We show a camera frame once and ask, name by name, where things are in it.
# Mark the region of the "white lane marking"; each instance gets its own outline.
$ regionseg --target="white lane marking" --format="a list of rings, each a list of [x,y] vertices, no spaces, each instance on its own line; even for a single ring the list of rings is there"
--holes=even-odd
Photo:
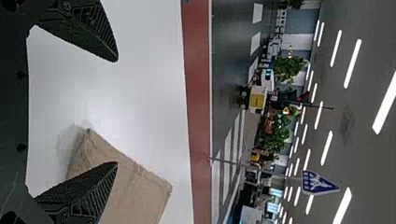
[[[228,131],[227,137],[224,140],[224,160],[229,161],[231,158],[231,130]],[[223,203],[225,203],[230,187],[230,163],[224,163],[224,187],[223,187]]]
[[[290,202],[291,196],[292,196],[292,195],[293,195],[293,186],[291,186],[291,187],[289,188],[288,203]]]
[[[257,23],[262,20],[262,4],[254,4],[253,9],[253,21],[252,23]]]
[[[294,198],[294,207],[296,207],[298,204],[298,200],[300,199],[300,193],[301,193],[301,187],[299,186],[297,188],[296,196]]]
[[[294,168],[294,176],[297,175],[299,166],[300,166],[300,158],[297,158],[296,167]]]
[[[289,167],[288,168],[286,168],[286,173],[285,173],[285,176],[286,175],[288,175],[289,174]]]
[[[256,49],[260,46],[260,39],[262,36],[262,32],[258,32],[253,37],[251,37],[251,45],[250,45],[250,55],[256,51]]]
[[[324,146],[322,157],[320,159],[321,166],[323,166],[324,162],[326,161],[327,153],[329,153],[329,148],[330,148],[331,143],[332,143],[332,131],[329,131],[329,134],[328,134],[327,140],[326,140],[326,145]]]
[[[350,191],[350,188],[347,188],[343,200],[341,201],[340,206],[338,207],[338,211],[335,214],[334,221],[332,222],[332,224],[341,224],[351,200],[352,200],[352,192]]]
[[[309,79],[309,70],[311,70],[311,63],[308,65],[308,69],[306,69],[305,81]]]
[[[294,153],[297,152],[297,148],[298,148],[299,142],[300,142],[300,137],[297,137],[297,139],[296,139],[296,145],[294,145]]]
[[[291,159],[291,156],[293,155],[293,148],[294,148],[294,146],[291,146],[291,148],[290,148],[290,154],[289,154],[289,159]]]
[[[361,39],[356,41],[355,49],[353,50],[352,58],[350,59],[349,67],[346,72],[346,80],[344,81],[344,88],[347,89],[350,79],[352,77],[353,69],[355,68],[356,60],[358,59],[359,50],[361,49]]]
[[[291,172],[293,172],[293,163],[290,165],[288,176],[291,177]]]
[[[304,108],[303,108],[303,114],[301,115],[301,120],[300,120],[301,124],[304,123],[305,110],[306,110],[306,107],[304,106]]]
[[[387,93],[385,94],[381,107],[379,107],[378,114],[375,117],[373,130],[376,134],[379,134],[381,132],[382,126],[384,126],[385,120],[387,119],[388,113],[393,105],[395,97],[396,97],[396,72],[393,74],[393,78],[389,84]]]
[[[239,138],[239,158],[238,160],[241,160],[242,157],[242,152],[244,150],[244,138],[245,138],[245,116],[246,116],[246,110],[242,110],[242,116],[241,116],[241,137]]]
[[[303,132],[303,141],[301,141],[301,145],[305,143],[306,132],[308,131],[308,124],[305,124],[304,132]]]
[[[220,163],[214,161],[212,163],[212,220],[216,223],[219,219],[219,196],[220,196]]]
[[[313,104],[315,101],[315,96],[317,95],[318,83],[316,82],[314,85],[314,90],[312,91],[311,103]]]
[[[309,78],[309,84],[307,91],[311,90],[312,80],[314,79],[314,70],[311,71],[311,77]]]
[[[340,45],[341,35],[343,34],[342,30],[338,31],[337,39],[335,40],[334,49],[332,50],[332,59],[330,60],[330,67],[334,66],[335,56],[337,56],[338,47]]]
[[[239,146],[239,142],[238,142],[238,137],[239,137],[239,121],[241,120],[241,114],[239,113],[238,116],[236,116],[235,121],[233,122],[233,161],[234,162],[239,162],[239,158],[238,157],[238,146]],[[236,171],[236,167],[231,166],[231,170],[232,170],[232,178],[235,176],[235,171]]]
[[[309,215],[309,212],[311,211],[311,207],[312,207],[312,202],[314,201],[314,196],[310,195],[309,199],[308,199],[308,203],[306,204],[306,208],[305,208],[305,214]]]
[[[286,197],[288,197],[288,189],[289,189],[289,187],[286,187],[285,190],[283,191],[283,192],[285,192],[283,194],[283,199],[286,199]]]
[[[282,217],[282,215],[283,215],[283,206],[280,208],[279,217]]]
[[[318,125],[319,125],[322,108],[323,108],[323,101],[320,101],[317,119],[315,120],[315,130],[318,128]]]
[[[321,42],[321,38],[323,35],[323,30],[324,30],[324,21],[322,22],[321,26],[320,26],[320,34],[319,34],[319,40],[318,40],[318,47],[320,47],[320,42]]]
[[[317,28],[315,29],[314,41],[317,41],[320,20],[317,21]]]
[[[283,216],[282,224],[286,224],[286,217],[288,216],[288,212],[285,212],[285,216]]]
[[[306,152],[305,163],[304,163],[304,168],[303,168],[304,171],[306,171],[306,168],[308,168],[308,163],[309,163],[310,157],[311,157],[311,148],[309,148],[308,151]]]
[[[233,195],[231,196],[230,203],[228,204],[226,217],[228,217],[231,213],[231,208],[233,207],[233,200],[235,199],[236,192],[238,191],[238,188],[239,188],[238,186],[239,186],[240,181],[241,181],[241,175],[238,176],[238,179],[236,180],[235,187],[233,188]],[[226,223],[227,223],[227,218],[224,218],[223,224],[226,224]]]
[[[297,121],[296,127],[295,127],[295,129],[294,129],[294,136],[297,135],[297,132],[298,132],[298,124],[299,124],[299,122]]]

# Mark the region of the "beige cushion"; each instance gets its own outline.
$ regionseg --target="beige cushion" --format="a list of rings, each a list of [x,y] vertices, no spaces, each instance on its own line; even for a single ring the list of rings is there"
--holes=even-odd
[[[92,130],[85,133],[72,157],[67,179],[106,161],[117,161],[119,170],[100,223],[159,223],[172,192],[171,184],[126,157]]]

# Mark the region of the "yellow sign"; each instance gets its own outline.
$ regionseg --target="yellow sign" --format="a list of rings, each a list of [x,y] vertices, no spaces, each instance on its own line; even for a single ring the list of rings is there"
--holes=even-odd
[[[259,109],[263,108],[264,104],[264,95],[260,94],[251,94],[250,95],[250,106],[257,107]]]

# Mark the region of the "sign pole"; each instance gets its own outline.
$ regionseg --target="sign pole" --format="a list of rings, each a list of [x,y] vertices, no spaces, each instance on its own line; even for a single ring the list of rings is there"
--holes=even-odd
[[[245,163],[242,163],[242,162],[226,161],[226,160],[217,159],[217,158],[213,158],[213,157],[208,157],[208,159],[211,160],[211,161],[219,161],[219,162],[223,162],[223,163],[229,163],[229,164],[231,164],[231,165],[236,165],[236,166],[238,166],[238,167],[246,167],[246,168],[248,168],[249,170],[261,171],[261,172],[263,172],[263,173],[265,173],[265,174],[268,174],[268,175],[276,175],[276,176],[279,176],[279,177],[282,177],[282,178],[285,178],[285,179],[286,179],[286,178],[290,178],[290,179],[294,179],[294,180],[299,180],[299,181],[301,181],[301,178],[300,178],[300,177],[287,177],[286,175],[280,175],[280,174],[277,174],[277,173],[272,172],[272,171],[263,170],[263,169],[260,169],[260,168],[258,168],[258,167],[256,167],[256,166],[251,166],[251,165],[249,165],[249,164],[245,164]]]

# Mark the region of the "white wall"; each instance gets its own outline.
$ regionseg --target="white wall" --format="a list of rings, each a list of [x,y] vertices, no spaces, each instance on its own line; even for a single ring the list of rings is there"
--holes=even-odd
[[[162,223],[192,223],[180,1],[104,0],[118,63],[34,28],[28,38],[33,195],[64,180],[78,126],[173,184]]]
[[[301,71],[294,77],[294,82],[292,85],[294,86],[303,86],[305,83],[306,71]]]
[[[311,50],[312,41],[314,40],[313,34],[298,34],[298,35],[282,35],[282,49],[288,49],[292,45],[294,50]]]

